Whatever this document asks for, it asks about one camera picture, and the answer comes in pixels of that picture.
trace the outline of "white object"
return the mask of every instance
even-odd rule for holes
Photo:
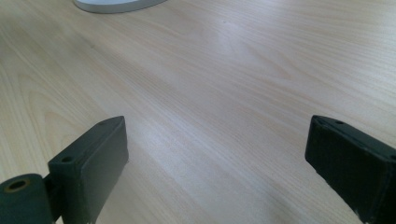
[[[74,0],[77,7],[95,13],[119,13],[151,7],[166,0]]]

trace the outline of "black plastic part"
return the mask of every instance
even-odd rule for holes
[[[55,183],[64,188],[62,219],[95,222],[128,161],[123,117],[104,120],[49,162]]]
[[[396,150],[354,127],[314,116],[305,159],[363,223],[396,223]]]
[[[95,223],[128,161],[124,117],[104,120],[49,162],[49,175],[0,185],[1,224]]]
[[[1,224],[51,224],[41,175],[20,175],[0,185]]]

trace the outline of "black mechanical part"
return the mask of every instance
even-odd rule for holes
[[[97,123],[49,161],[49,175],[0,185],[0,223],[95,223],[128,161],[124,117]]]
[[[396,223],[396,150],[354,127],[311,119],[305,159],[363,223]]]

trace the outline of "table top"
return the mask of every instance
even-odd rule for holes
[[[360,223],[306,138],[318,114],[396,147],[395,36],[394,1],[2,1],[0,181],[123,115],[98,223]]]

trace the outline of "hole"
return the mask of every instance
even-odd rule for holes
[[[15,183],[12,183],[10,186],[8,186],[9,189],[18,189],[23,187],[26,184],[26,181],[24,180],[19,180]]]
[[[30,183],[29,179],[20,179],[12,182],[5,188],[5,192],[13,193],[26,188]]]
[[[65,157],[65,158],[62,159],[62,162],[70,162],[72,160],[73,160],[72,157]]]

